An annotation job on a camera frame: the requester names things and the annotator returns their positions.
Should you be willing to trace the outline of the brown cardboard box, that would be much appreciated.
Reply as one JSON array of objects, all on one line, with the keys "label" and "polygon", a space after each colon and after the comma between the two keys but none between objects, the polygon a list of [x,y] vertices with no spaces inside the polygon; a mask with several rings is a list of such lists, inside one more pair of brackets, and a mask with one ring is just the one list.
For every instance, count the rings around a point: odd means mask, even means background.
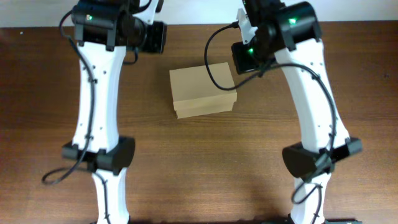
[{"label": "brown cardboard box", "polygon": [[235,90],[223,91],[214,85],[204,65],[171,70],[169,74],[178,119],[231,111],[237,101]]}]

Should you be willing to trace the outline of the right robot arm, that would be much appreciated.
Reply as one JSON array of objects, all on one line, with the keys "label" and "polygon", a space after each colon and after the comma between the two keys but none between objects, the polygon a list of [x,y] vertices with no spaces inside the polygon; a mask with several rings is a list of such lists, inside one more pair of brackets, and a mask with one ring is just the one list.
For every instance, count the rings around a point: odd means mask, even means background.
[{"label": "right robot arm", "polygon": [[301,140],[282,151],[294,177],[291,223],[324,223],[326,186],[338,161],[361,152],[336,109],[325,68],[322,31],[309,2],[244,1],[237,14],[242,40],[233,44],[238,73],[281,69],[300,125]]}]

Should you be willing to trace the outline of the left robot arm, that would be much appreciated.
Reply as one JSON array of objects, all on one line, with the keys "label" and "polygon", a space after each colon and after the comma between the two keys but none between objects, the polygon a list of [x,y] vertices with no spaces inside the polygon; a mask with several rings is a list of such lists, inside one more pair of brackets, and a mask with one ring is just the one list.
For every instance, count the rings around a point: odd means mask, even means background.
[{"label": "left robot arm", "polygon": [[160,0],[79,1],[68,13],[70,39],[80,59],[80,105],[73,139],[63,156],[91,174],[96,187],[98,223],[129,223],[126,172],[135,151],[132,137],[120,136],[117,122],[121,69],[127,52],[161,54],[167,26],[156,21]]}]

